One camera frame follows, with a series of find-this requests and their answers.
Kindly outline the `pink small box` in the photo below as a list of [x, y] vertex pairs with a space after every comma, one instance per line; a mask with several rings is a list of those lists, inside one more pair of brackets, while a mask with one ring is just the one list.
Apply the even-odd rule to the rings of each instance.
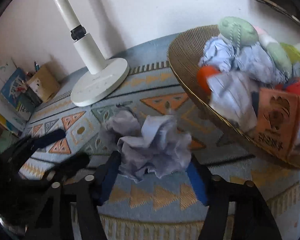
[[300, 125], [300, 96], [261, 88], [254, 139], [272, 155], [287, 161]]

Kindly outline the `golden ribbed bowl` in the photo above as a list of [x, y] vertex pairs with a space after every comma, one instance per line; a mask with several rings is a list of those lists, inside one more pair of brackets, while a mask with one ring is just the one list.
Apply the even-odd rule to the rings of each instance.
[[300, 96], [262, 87], [248, 73], [233, 69], [207, 77], [210, 94], [198, 83], [205, 45], [218, 40], [218, 26], [208, 25], [182, 32], [172, 41], [168, 61], [181, 86], [249, 153], [300, 168], [300, 150], [294, 148], [300, 132]]

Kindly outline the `paper ball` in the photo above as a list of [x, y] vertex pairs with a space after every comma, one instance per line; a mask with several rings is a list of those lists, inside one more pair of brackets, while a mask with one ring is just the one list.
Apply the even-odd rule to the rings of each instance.
[[277, 85], [286, 81], [284, 74], [258, 42], [243, 47], [236, 54], [232, 44], [219, 36], [212, 37], [206, 42], [203, 56], [198, 62], [199, 67], [207, 65], [214, 66], [220, 72], [240, 70], [251, 79], [266, 84]]
[[223, 72], [208, 78], [211, 89], [210, 107], [235, 124], [242, 132], [257, 125], [252, 93], [258, 92], [257, 83], [241, 71]]
[[121, 175], [139, 183], [148, 171], [158, 178], [187, 169], [191, 161], [190, 133], [179, 133], [173, 115], [148, 116], [139, 136], [121, 137]]
[[121, 107], [102, 124], [100, 137], [117, 143], [121, 137], [137, 136], [140, 132], [141, 125], [134, 112], [130, 108]]

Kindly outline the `blue illustrated book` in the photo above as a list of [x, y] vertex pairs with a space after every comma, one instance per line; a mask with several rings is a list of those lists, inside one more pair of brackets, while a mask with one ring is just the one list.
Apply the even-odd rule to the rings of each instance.
[[26, 84], [26, 75], [21, 68], [17, 68], [1, 89], [3, 97], [18, 112], [33, 113], [35, 104], [31, 99], [30, 88]]

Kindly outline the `green flat book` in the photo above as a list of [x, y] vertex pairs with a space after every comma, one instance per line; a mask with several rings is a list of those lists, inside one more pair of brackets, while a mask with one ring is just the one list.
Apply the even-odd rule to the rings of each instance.
[[18, 138], [10, 131], [3, 131], [0, 136], [0, 153], [12, 146], [18, 141]]

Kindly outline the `orange ball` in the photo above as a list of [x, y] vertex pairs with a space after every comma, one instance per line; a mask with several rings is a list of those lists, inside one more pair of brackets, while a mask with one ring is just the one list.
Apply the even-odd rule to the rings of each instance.
[[221, 72], [214, 66], [202, 66], [197, 72], [197, 82], [203, 89], [206, 95], [211, 95], [211, 89], [207, 83], [207, 79], [213, 75], [220, 74]]

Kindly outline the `patterned blue woven mat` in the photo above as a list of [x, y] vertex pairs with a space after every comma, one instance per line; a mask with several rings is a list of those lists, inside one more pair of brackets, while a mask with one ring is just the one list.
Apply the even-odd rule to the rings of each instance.
[[82, 68], [61, 82], [50, 102], [37, 108], [24, 135], [41, 137], [62, 128], [66, 137], [39, 149], [22, 166], [39, 179], [76, 152], [90, 155], [88, 172], [123, 152], [123, 175], [99, 208], [109, 239], [196, 239], [207, 213], [186, 172], [171, 161], [188, 147], [212, 173], [232, 183], [252, 180], [263, 194], [283, 239], [297, 239], [300, 177], [253, 156], [210, 120], [179, 85], [166, 61], [171, 37], [123, 53], [130, 72], [120, 88], [87, 107], [71, 102]]

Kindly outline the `white upright book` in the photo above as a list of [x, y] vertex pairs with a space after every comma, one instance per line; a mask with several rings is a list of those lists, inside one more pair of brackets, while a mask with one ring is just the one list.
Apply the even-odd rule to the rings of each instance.
[[[2, 66], [0, 66], [0, 91], [16, 69], [17, 67], [12, 59], [7, 60]], [[8, 123], [21, 132], [25, 129], [26, 123], [31, 117], [31, 113], [27, 111], [18, 112], [15, 108], [13, 108], [13, 106], [3, 97], [1, 92], [0, 114]]]

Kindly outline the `white desk lamp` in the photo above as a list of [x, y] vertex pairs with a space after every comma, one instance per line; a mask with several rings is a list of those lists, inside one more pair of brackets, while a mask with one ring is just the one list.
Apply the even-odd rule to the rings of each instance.
[[74, 85], [71, 101], [78, 107], [92, 105], [123, 83], [129, 72], [128, 62], [123, 58], [105, 59], [92, 35], [81, 25], [69, 0], [54, 0], [54, 3], [70, 30], [75, 49], [88, 69]]

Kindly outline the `green plush toy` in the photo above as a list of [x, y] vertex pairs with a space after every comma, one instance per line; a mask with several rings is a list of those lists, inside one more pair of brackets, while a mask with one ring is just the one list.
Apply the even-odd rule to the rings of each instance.
[[224, 17], [218, 23], [219, 33], [236, 48], [252, 46], [259, 41], [256, 29], [238, 17]]
[[292, 77], [292, 63], [286, 51], [282, 48], [281, 44], [276, 42], [270, 42], [266, 46], [266, 51], [274, 61], [276, 68], [286, 77]]

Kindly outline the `cardboard pen holder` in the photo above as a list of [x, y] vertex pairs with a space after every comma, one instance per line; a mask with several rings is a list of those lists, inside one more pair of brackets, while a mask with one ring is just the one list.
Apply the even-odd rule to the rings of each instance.
[[46, 66], [41, 66], [27, 84], [42, 102], [50, 101], [60, 89], [58, 81]]

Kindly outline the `black mesh pen holder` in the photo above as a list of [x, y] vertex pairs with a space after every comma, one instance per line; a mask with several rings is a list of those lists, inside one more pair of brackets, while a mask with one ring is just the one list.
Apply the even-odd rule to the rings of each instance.
[[27, 98], [30, 103], [34, 105], [34, 107], [38, 107], [43, 103], [40, 97], [30, 87], [28, 87], [27, 90], [23, 93], [23, 96], [25, 96], [25, 98]]

